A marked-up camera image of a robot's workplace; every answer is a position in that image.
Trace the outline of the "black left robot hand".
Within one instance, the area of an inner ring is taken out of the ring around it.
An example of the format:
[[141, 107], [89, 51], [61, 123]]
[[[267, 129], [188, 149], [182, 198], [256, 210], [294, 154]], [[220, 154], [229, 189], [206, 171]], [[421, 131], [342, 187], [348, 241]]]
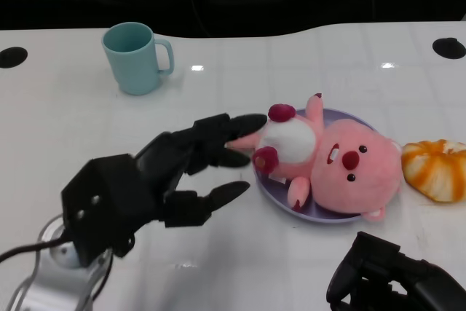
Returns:
[[219, 114], [185, 130], [161, 133], [135, 156], [90, 160], [61, 192], [65, 231], [80, 264], [90, 266], [108, 249], [126, 256], [135, 233], [152, 221], [166, 227], [202, 226], [250, 184], [233, 181], [201, 197], [193, 190], [178, 191], [181, 177], [208, 167], [247, 166], [249, 157], [226, 144], [260, 130], [266, 121], [264, 114]]

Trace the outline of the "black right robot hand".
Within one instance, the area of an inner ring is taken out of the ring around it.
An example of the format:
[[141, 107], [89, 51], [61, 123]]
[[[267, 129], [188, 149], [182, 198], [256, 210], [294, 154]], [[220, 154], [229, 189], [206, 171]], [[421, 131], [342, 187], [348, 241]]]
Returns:
[[464, 310], [465, 289], [444, 269], [358, 232], [326, 292], [332, 310]]

